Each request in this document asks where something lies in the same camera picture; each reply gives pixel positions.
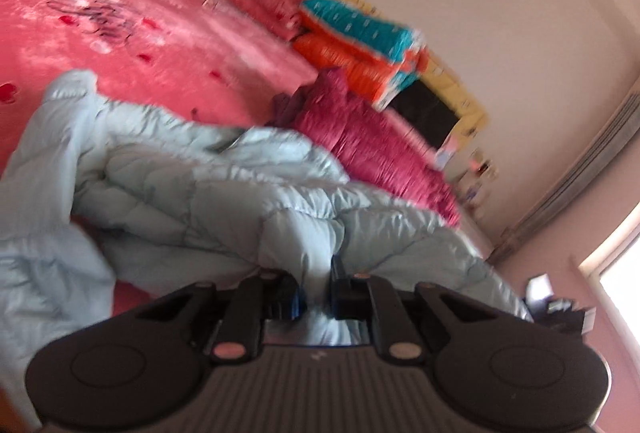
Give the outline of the yellow headboard cover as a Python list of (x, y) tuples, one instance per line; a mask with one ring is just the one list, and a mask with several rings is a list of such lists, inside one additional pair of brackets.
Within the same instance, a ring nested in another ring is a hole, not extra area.
[(393, 22), (366, 0), (305, 0), (298, 11), (304, 33), (293, 42), (296, 52), (318, 69), (344, 68), (350, 89), (376, 109), (399, 101), (415, 84), (454, 113), (445, 135), (458, 148), (486, 127), (485, 109), (431, 54), (419, 30)]

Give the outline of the pink heart-pattern bed blanket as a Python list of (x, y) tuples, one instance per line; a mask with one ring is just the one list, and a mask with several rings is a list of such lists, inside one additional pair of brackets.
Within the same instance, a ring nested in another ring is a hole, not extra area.
[(1, 0), (1, 161), (47, 85), (90, 69), (101, 94), (215, 126), (261, 126), (314, 81), (286, 44), (216, 0)]

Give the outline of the black folded garment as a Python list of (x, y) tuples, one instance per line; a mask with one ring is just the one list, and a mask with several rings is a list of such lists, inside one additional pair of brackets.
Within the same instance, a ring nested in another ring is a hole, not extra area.
[(442, 147), (459, 121), (457, 114), (420, 79), (401, 90), (388, 107), (436, 149)]

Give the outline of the grey wall radiator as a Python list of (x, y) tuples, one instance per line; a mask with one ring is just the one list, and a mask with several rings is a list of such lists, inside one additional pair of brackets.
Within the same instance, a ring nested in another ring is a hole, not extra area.
[(552, 190), (507, 229), (488, 262), (498, 265), (512, 257), (567, 209), (614, 161), (639, 132), (639, 89), (632, 89), (617, 112)]

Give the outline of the teal orange folded quilt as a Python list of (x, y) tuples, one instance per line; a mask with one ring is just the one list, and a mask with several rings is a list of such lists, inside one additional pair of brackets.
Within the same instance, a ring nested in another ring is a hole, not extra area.
[(422, 74), (430, 60), (420, 31), (339, 0), (305, 0), (299, 17), (304, 32), (293, 49), (319, 70), (342, 68), (349, 89), (378, 110)]

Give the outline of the bright window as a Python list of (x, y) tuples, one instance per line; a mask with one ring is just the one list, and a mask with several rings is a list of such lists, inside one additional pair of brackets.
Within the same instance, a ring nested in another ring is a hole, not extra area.
[(639, 349), (639, 206), (578, 268), (620, 335)]

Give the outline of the crimson shiny puffer jacket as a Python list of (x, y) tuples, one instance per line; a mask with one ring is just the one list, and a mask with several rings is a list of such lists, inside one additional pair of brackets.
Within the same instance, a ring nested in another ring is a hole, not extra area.
[(446, 224), (460, 221), (456, 199), (444, 175), (412, 149), (381, 112), (349, 91), (343, 71), (326, 69), (301, 86), (288, 102), (282, 124), (333, 155), (349, 177), (381, 188)]

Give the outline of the light blue puffer jacket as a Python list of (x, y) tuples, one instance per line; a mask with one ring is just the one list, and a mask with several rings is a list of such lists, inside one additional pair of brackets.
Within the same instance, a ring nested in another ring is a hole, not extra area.
[(308, 313), (268, 338), (354, 345), (364, 333), (329, 314), (331, 261), (460, 292), (520, 318), (511, 288), (437, 213), (349, 179), (304, 135), (209, 127), (111, 100), (96, 75), (47, 87), (1, 178), (1, 386), (29, 427), (32, 357), (112, 314), (118, 281), (154, 297), (264, 269), (292, 274)]

